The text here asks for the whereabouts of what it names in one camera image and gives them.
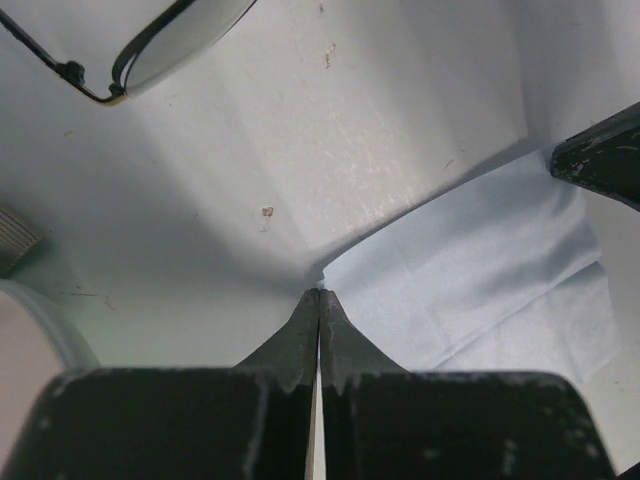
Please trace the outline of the blue square cleaning cloth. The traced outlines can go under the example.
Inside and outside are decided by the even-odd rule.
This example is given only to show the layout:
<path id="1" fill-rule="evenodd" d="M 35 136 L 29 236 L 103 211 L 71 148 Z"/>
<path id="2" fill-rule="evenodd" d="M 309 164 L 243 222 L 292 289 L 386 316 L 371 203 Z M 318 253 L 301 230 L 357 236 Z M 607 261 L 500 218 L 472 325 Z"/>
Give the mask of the blue square cleaning cloth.
<path id="1" fill-rule="evenodd" d="M 621 344 L 600 258 L 581 191 L 535 151 L 347 250 L 323 285 L 408 370 L 539 370 L 583 382 Z"/>

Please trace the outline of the black gold aviator sunglasses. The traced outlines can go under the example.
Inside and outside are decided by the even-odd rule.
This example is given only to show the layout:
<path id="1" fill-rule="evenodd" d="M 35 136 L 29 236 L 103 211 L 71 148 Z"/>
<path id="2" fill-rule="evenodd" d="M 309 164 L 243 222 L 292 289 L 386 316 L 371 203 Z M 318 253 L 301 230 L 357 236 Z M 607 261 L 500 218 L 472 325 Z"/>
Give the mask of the black gold aviator sunglasses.
<path id="1" fill-rule="evenodd" d="M 82 63 L 54 59 L 6 12 L 1 13 L 1 25 L 76 91 L 100 105 L 115 105 L 159 83 L 190 57 L 218 42 L 254 5 L 253 1 L 173 2 L 118 54 L 105 97 L 86 86 Z"/>

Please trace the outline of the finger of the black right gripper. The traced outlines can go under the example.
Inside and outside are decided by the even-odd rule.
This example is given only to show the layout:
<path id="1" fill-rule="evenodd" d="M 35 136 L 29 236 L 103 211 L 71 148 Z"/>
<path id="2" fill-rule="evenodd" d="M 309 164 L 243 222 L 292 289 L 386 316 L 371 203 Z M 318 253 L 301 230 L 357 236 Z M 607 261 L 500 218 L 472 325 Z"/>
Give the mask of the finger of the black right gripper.
<path id="1" fill-rule="evenodd" d="M 551 175 L 634 210 L 640 193 L 640 110 L 631 105 L 554 148 Z"/>

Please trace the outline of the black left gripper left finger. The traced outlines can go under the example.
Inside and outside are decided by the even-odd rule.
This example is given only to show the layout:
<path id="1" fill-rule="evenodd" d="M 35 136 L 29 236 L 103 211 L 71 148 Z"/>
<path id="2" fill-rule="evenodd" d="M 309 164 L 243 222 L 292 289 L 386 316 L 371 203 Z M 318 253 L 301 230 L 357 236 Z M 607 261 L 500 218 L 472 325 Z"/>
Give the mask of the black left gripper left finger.
<path id="1" fill-rule="evenodd" d="M 320 293 L 232 368 L 95 368 L 37 398 L 5 479 L 303 479 Z"/>

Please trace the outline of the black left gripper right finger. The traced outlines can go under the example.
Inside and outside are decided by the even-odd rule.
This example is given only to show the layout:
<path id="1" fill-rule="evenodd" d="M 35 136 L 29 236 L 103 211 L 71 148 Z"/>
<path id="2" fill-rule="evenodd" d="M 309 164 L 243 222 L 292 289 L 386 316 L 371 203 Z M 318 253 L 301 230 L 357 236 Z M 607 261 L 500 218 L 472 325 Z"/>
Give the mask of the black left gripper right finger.
<path id="1" fill-rule="evenodd" d="M 331 479 L 611 479 L 590 412 L 545 372 L 409 372 L 319 296 Z"/>

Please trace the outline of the pale green glasses case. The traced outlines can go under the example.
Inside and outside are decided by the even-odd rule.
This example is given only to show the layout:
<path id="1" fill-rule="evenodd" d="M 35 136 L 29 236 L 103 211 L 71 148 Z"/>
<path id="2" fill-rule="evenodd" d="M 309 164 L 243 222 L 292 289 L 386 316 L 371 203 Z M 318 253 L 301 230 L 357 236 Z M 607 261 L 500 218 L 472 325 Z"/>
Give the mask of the pale green glasses case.
<path id="1" fill-rule="evenodd" d="M 99 365 L 86 339 L 54 303 L 9 278 L 42 235 L 1 207 L 1 464 L 10 458 L 41 390 L 67 370 Z"/>

